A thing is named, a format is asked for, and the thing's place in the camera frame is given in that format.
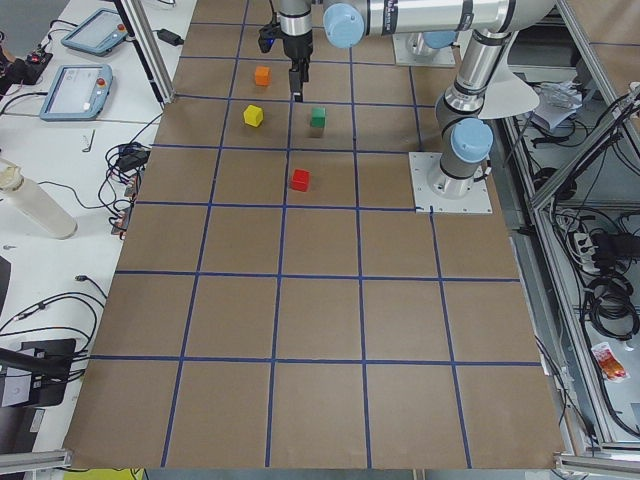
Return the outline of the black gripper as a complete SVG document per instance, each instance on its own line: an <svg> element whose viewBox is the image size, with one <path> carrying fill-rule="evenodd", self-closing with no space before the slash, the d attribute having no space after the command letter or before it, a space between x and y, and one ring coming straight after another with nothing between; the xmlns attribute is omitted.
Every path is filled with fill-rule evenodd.
<svg viewBox="0 0 640 480"><path fill-rule="evenodd" d="M295 102L303 101L303 83L309 81L310 58L313 53L313 33L306 32L302 35L283 35L283 48L285 55L292 62L300 62L300 71L289 70L289 85L292 99Z"/></svg>

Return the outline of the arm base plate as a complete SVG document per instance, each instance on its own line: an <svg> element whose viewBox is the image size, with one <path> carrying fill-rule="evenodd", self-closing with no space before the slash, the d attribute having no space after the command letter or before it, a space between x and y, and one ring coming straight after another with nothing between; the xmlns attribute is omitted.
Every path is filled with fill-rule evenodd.
<svg viewBox="0 0 640 480"><path fill-rule="evenodd" d="M478 166L468 179L453 179L441 170L440 158L439 152L409 153L414 210L424 214L492 214L482 168Z"/></svg>
<svg viewBox="0 0 640 480"><path fill-rule="evenodd" d="M453 68L455 31L394 34L395 63L400 66Z"/></svg>

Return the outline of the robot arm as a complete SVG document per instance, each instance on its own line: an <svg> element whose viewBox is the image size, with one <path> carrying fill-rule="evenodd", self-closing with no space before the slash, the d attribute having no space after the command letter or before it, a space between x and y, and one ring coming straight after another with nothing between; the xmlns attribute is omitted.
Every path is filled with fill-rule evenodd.
<svg viewBox="0 0 640 480"><path fill-rule="evenodd" d="M442 153L427 175L435 195L459 200L489 157L494 142L489 121L532 112L540 103L535 90L512 72L508 56L517 35L553 6L551 1L326 1L322 26L339 49L367 36L469 33L456 72L435 105Z"/></svg>

